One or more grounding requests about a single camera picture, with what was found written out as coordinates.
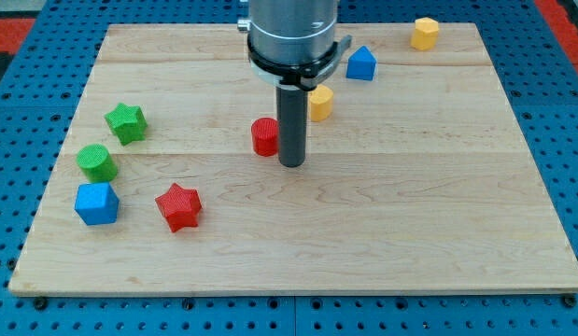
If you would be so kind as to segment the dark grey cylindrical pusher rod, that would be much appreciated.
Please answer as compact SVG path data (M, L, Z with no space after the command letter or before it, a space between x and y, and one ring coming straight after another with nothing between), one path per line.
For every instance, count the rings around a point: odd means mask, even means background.
M278 158L286 167L298 167L305 160L307 93L275 89L278 122Z

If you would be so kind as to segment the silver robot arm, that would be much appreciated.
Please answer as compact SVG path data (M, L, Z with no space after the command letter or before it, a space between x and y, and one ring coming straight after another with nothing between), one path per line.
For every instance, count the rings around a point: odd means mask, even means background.
M306 156L308 93L330 77L351 37L335 40L334 0L249 0L237 29L247 35L254 73L275 87L278 158L298 167Z

